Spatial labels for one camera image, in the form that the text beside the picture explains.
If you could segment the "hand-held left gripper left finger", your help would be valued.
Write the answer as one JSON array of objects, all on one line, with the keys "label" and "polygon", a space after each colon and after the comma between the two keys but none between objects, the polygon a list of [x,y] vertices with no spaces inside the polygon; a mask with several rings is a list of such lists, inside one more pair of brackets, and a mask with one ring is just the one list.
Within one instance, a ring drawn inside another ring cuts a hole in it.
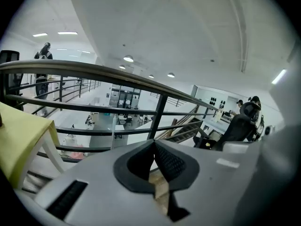
[{"label": "hand-held left gripper left finger", "polygon": [[43,226],[171,226],[152,194],[129,191],[113,173],[120,156],[151,144],[148,140],[89,156],[53,179],[34,199],[21,190],[14,192]]}]

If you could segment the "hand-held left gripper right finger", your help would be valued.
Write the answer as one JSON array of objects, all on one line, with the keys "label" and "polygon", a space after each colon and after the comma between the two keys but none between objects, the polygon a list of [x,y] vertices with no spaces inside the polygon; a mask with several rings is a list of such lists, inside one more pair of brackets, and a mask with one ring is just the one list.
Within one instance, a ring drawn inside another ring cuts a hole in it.
[{"label": "hand-held left gripper right finger", "polygon": [[260,194],[255,178],[260,145],[244,153],[228,153],[157,141],[169,157],[181,162],[169,181],[172,216],[156,216],[157,226],[238,226],[257,218]]}]

